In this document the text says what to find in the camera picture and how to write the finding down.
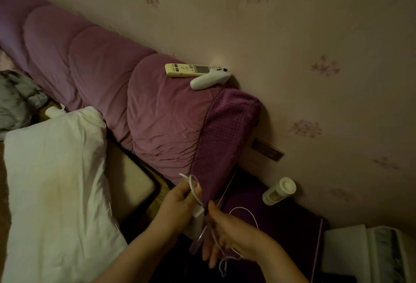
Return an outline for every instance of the power outlet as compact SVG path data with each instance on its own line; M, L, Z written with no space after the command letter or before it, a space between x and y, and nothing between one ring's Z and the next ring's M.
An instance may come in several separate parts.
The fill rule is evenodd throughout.
M283 152L258 138L254 139L251 148L274 161L279 161L284 156Z

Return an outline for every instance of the yellowed remote control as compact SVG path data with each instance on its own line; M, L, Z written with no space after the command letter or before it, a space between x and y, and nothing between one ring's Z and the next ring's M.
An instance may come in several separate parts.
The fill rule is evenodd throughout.
M165 70L169 77L197 77L209 73L212 68L204 65L166 64Z

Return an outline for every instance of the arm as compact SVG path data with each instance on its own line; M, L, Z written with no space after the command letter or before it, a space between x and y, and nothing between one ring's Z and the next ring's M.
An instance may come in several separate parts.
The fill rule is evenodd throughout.
M148 282L165 254L176 243L179 234L191 219L197 204L185 181L165 197L157 216L149 227L134 239L125 251L97 278L94 283ZM201 194L200 187L195 193Z
M257 262L268 283L307 283L284 249L271 237L235 216L221 212L210 202L209 213L216 225L219 244L226 249L234 248L246 259ZM202 249L202 259L209 259L210 268L216 266L219 248L207 236Z

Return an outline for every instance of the gray blanket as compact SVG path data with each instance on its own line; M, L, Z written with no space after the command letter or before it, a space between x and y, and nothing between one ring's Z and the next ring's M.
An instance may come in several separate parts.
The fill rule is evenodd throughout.
M47 95L29 78L0 71L0 141L8 131L28 127L32 115L47 101Z

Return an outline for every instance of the sofa backrest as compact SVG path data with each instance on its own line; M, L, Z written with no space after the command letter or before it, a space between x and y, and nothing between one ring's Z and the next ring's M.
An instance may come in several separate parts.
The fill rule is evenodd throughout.
M46 0L0 0L0 47L69 111L98 109L114 138L178 183L197 176L213 198L257 122L260 102L236 89L193 91L157 54Z

